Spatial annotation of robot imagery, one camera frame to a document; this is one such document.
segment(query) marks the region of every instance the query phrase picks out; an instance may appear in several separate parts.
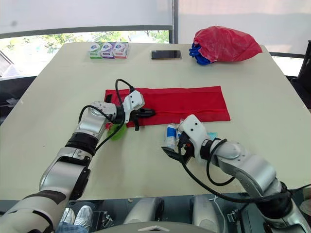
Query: water bottle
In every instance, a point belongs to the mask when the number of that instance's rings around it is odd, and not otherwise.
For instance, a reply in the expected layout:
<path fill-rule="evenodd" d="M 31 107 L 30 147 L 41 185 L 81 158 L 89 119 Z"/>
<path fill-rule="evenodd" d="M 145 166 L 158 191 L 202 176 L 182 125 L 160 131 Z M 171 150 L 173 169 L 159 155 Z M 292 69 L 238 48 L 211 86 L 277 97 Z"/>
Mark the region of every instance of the water bottle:
<path fill-rule="evenodd" d="M 175 124 L 169 124 L 166 127 L 165 146 L 171 149 L 175 149 L 176 147 L 176 126 Z"/>

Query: white table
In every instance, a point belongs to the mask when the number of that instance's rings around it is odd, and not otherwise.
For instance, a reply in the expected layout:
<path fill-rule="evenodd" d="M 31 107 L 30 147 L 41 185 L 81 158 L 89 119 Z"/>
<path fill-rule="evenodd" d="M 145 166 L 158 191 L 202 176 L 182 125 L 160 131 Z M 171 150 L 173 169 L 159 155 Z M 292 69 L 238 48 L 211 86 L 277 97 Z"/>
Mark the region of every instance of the white table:
<path fill-rule="evenodd" d="M 65 44 L 1 125 L 1 200 L 37 192 L 42 173 L 70 138 L 82 107 L 102 100 L 117 78 L 147 88 L 220 85 L 231 121 L 206 123 L 206 128 L 263 156 L 289 188 L 310 182 L 310 113 L 265 47 L 264 53 L 244 62 L 200 66 L 188 55 L 190 45 L 131 44 L 127 60 L 100 61 L 88 58 L 89 46 Z M 183 59 L 150 59 L 150 50 L 170 49 L 181 50 Z M 165 128 L 146 126 L 139 132 L 131 128 L 122 139 L 107 142 L 91 162 L 81 199 L 207 193 L 160 148 Z M 204 166 L 195 160 L 188 166 L 210 184 Z M 211 175 L 217 181 L 228 178 L 214 166 Z M 214 188 L 243 191 L 237 181 Z"/>

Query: shoe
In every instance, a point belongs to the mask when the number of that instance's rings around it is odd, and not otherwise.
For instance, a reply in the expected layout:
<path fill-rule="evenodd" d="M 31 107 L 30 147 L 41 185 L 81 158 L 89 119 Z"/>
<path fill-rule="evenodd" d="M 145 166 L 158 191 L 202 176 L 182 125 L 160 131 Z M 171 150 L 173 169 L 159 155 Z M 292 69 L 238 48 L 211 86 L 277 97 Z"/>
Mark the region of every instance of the shoe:
<path fill-rule="evenodd" d="M 74 211 L 71 208 L 66 208 L 60 221 L 73 224 L 74 219 L 75 219 Z"/>
<path fill-rule="evenodd" d="M 88 205 L 84 205 L 81 207 L 77 214 L 77 218 L 74 221 L 74 225 L 83 226 L 85 229 L 89 230 L 92 223 L 92 208 Z"/>

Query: smartphone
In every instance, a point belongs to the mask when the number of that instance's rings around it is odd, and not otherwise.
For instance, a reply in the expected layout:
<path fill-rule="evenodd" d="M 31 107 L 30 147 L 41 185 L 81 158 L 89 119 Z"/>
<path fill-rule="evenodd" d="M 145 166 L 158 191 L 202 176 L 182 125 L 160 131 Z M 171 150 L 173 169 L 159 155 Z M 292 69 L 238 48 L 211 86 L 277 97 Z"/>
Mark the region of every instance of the smartphone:
<path fill-rule="evenodd" d="M 153 50 L 151 59 L 181 59 L 180 50 Z"/>

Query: red cloth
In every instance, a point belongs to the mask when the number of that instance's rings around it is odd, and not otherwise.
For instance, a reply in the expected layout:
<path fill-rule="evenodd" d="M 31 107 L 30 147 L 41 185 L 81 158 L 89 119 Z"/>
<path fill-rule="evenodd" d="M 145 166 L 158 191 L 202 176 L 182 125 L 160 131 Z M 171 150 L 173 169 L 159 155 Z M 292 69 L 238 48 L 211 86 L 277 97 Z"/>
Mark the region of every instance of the red cloth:
<path fill-rule="evenodd" d="M 230 120 L 220 86 L 136 90 L 144 97 L 143 107 L 155 110 L 154 116 L 138 120 L 141 126 L 179 123 L 180 119 L 185 119 L 190 114 L 195 114 L 202 122 Z M 124 100 L 129 90 L 119 90 L 119 93 Z M 111 102 L 119 105 L 115 90 L 106 90 L 105 99 L 110 94 Z M 133 127 L 134 124 L 130 122 L 127 126 Z"/>

